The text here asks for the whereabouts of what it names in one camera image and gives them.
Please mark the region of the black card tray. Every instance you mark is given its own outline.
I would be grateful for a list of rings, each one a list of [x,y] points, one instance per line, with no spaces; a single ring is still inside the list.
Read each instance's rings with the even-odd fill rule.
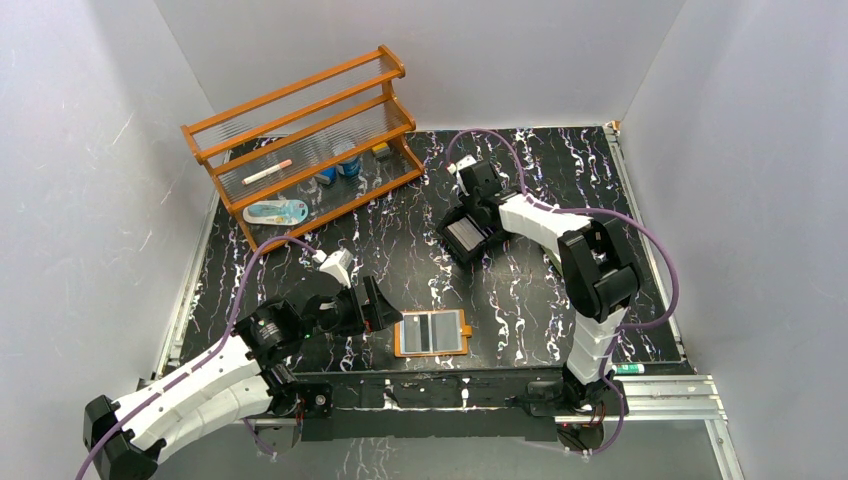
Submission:
[[[436,233],[446,251],[460,265],[471,264],[486,250],[510,238],[510,234],[497,224],[480,226],[463,206],[451,208],[438,223]]]

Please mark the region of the orange card holder wallet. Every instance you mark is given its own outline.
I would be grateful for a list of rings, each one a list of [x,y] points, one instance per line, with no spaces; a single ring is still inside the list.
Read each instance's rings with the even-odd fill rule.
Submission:
[[[462,309],[406,311],[394,325],[394,356],[464,356],[472,334]]]

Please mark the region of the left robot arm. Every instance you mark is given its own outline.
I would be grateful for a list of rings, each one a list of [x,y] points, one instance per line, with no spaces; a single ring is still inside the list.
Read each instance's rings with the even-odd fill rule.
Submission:
[[[317,251],[320,272],[340,290],[315,295],[302,309],[272,298],[235,316],[223,337],[170,374],[118,399],[101,395],[84,409],[88,451],[77,476],[94,468],[102,479],[149,479],[184,446],[256,415],[326,418],[333,388],[303,382],[285,361],[316,336],[353,337],[402,321],[372,276],[352,286],[349,251]]]

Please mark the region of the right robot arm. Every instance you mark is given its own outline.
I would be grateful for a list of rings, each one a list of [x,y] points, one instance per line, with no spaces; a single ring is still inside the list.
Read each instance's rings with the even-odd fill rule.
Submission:
[[[543,247],[558,261],[576,311],[571,351],[557,396],[577,414],[590,413],[612,377],[608,348],[642,284],[622,227],[585,214],[558,213],[530,194],[502,185],[489,162],[466,156],[447,167],[459,205],[438,224],[447,250],[460,263],[512,235]]]

